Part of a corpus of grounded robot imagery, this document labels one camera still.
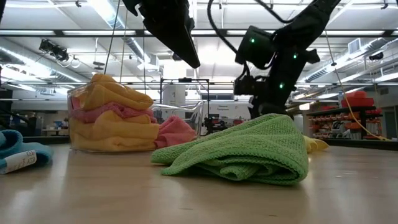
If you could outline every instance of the ceiling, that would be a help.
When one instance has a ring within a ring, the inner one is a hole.
[[[261,6],[253,0],[220,0],[222,9],[219,8],[219,2],[216,1],[212,8],[212,15],[219,28],[224,29],[247,29],[250,25],[261,29],[278,29],[282,24],[274,19]],[[192,14],[195,19],[196,29],[211,29],[206,15],[207,1],[190,0],[192,5]],[[293,18],[303,7],[310,3],[310,0],[273,0],[274,10],[282,18]],[[383,0],[342,0],[340,5],[333,11],[331,22],[327,29],[396,29],[398,27],[398,6],[395,0],[388,1],[387,9],[380,9],[383,6]],[[0,24],[0,29],[106,29],[109,25],[105,23],[97,11],[88,1],[80,1],[81,7],[75,6],[75,1],[69,0],[30,0],[17,1],[8,0],[4,17]],[[121,4],[119,15],[121,18],[126,16],[127,10]],[[130,12],[127,13],[125,22],[128,29],[145,29],[142,24],[142,18],[135,17]],[[98,48],[96,51],[95,38],[66,38],[66,37],[3,37],[8,42],[17,44],[22,49],[42,55],[39,45],[42,39],[49,39],[51,42],[67,48],[70,55],[74,55],[80,60],[80,66],[73,68],[69,66],[63,73],[73,73],[81,76],[85,81],[92,77],[95,72],[93,62],[106,62],[107,52],[111,43],[111,38],[101,37],[98,39]],[[339,55],[348,48],[348,43],[353,41],[354,37],[349,38],[330,38],[330,48],[333,55]],[[155,37],[136,37],[135,40],[143,48],[146,54],[157,55],[160,59],[160,65],[174,63],[170,59],[170,50],[158,41]],[[242,37],[228,37],[228,40],[236,47],[242,40]],[[225,46],[217,37],[195,37],[194,44],[197,48],[201,67],[198,69],[198,78],[210,78],[214,82],[230,82],[240,75],[242,66],[234,62],[235,55]],[[110,49],[110,57],[106,73],[115,77],[122,75],[123,80],[128,82],[141,82],[144,71],[137,68],[140,64],[138,59],[131,52],[128,46],[124,46],[120,38],[114,38]],[[330,59],[330,51],[326,38],[318,38],[311,49],[317,49],[321,62],[315,65],[307,64],[299,80],[304,80],[308,73]],[[386,49],[386,58],[393,58],[396,51],[395,45]],[[56,61],[49,55],[44,55],[37,63],[48,64]],[[267,71],[258,70],[250,65],[253,75],[266,75]],[[343,77],[350,76],[358,71],[365,70],[365,63],[362,58],[352,61],[342,68],[339,72]],[[193,76],[193,72],[188,72],[188,76]],[[145,76],[149,80],[159,80],[159,72],[146,71]],[[334,75],[325,75],[313,82],[337,82]],[[314,89],[302,88],[296,94],[308,92]]]

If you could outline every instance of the pink towel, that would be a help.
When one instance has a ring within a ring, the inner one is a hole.
[[[156,123],[154,113],[150,110],[135,110],[119,103],[107,103],[100,108],[84,111],[82,109],[72,110],[71,116],[84,123],[94,123],[97,118],[107,110],[113,110],[122,119],[132,118],[140,115],[147,114],[152,123]]]
[[[192,141],[196,132],[178,116],[171,116],[160,125],[159,134],[155,140],[157,149],[183,144]]]

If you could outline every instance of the yellow cable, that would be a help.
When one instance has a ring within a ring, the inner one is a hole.
[[[334,63],[334,62],[335,62],[335,59],[333,58],[333,54],[331,53],[331,47],[330,47],[330,43],[329,43],[328,32],[327,32],[326,30],[325,30],[325,34],[326,34],[326,41],[328,42],[330,57],[331,57],[331,60],[332,60],[333,63]],[[382,136],[377,136],[377,135],[371,133],[368,129],[366,129],[366,128],[355,118],[355,115],[354,115],[354,113],[353,113],[353,110],[351,109],[351,105],[349,104],[349,101],[348,101],[348,99],[347,99],[346,91],[345,91],[345,89],[344,89],[344,87],[343,87],[343,84],[342,84],[342,82],[341,82],[341,80],[340,80],[340,76],[338,75],[338,72],[337,72],[336,68],[334,68],[334,69],[335,69],[335,73],[336,73],[336,75],[337,75],[338,82],[340,83],[340,87],[341,87],[341,89],[343,90],[344,99],[345,99],[346,102],[347,102],[349,112],[351,113],[351,116],[354,118],[355,122],[357,122],[357,123],[359,124],[359,126],[360,126],[361,128],[363,128],[363,129],[364,129],[368,134],[370,134],[371,136],[373,136],[373,137],[375,137],[375,138],[378,138],[379,140],[390,141],[390,139],[388,139],[388,138],[385,138],[385,137],[382,137]]]

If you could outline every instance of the blue towel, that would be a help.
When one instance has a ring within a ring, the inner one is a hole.
[[[18,131],[0,132],[0,174],[12,172],[25,166],[43,166],[51,162],[53,150],[42,144],[23,143]]]

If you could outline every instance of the machine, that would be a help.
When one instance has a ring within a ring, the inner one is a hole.
[[[320,58],[316,50],[307,48],[322,34],[330,14],[340,0],[314,0],[295,18],[285,21],[267,4],[255,0],[286,26],[273,34],[250,26],[239,49],[236,50],[222,36],[211,17],[209,0],[208,17],[212,28],[225,44],[236,53],[235,62],[244,65],[243,73],[234,82],[235,95],[252,95],[249,108],[251,118],[267,113],[286,114],[285,103],[299,78],[305,64],[317,63]],[[193,68],[200,66],[198,55],[190,36],[194,21],[188,16],[186,0],[123,0],[134,15],[136,5],[144,16],[148,31],[168,46]],[[270,69],[267,77],[252,77],[247,61],[257,68]]]

